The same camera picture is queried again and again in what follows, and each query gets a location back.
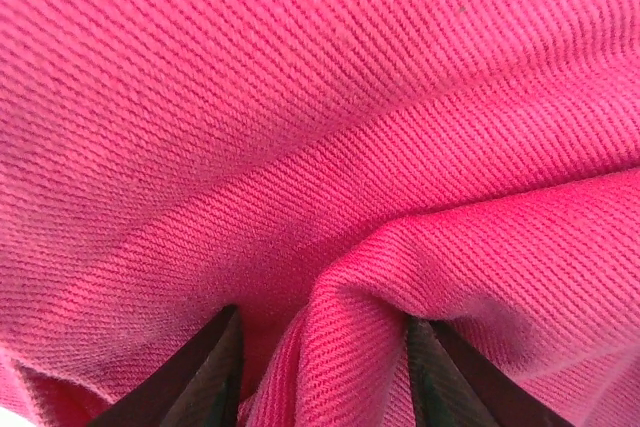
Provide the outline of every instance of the pink twill cloth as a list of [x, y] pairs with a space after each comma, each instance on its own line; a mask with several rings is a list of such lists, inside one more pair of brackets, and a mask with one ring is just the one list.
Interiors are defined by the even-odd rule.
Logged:
[[411, 426], [409, 313], [640, 425], [640, 0], [0, 0], [0, 404], [224, 305], [241, 425]]

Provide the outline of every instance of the cloth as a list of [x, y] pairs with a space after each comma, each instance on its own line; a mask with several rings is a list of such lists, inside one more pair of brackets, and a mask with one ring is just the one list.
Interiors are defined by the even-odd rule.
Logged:
[[0, 0], [0, 32], [2, 405], [84, 425], [237, 304], [243, 425], [412, 425], [405, 313], [638, 425], [638, 0]]

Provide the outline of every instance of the diagonal weave texture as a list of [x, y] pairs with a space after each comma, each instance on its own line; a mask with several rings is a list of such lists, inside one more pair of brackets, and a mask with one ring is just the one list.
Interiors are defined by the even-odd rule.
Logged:
[[248, 426], [406, 426], [405, 313], [640, 418], [637, 0], [0, 0], [0, 403], [84, 426], [224, 305]]

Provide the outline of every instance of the textile surface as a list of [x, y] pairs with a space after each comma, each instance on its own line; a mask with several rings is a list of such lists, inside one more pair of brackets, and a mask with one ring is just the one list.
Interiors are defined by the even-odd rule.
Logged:
[[242, 425], [415, 425], [409, 313], [637, 426], [639, 46], [639, 0], [0, 0], [0, 403], [84, 425], [233, 303]]

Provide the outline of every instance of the pink fabric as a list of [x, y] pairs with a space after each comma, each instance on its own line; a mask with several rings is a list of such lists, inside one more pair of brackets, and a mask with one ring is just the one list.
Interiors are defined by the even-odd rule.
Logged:
[[248, 426], [408, 426], [403, 312], [640, 419], [638, 0], [0, 0], [0, 402], [79, 426], [216, 311]]

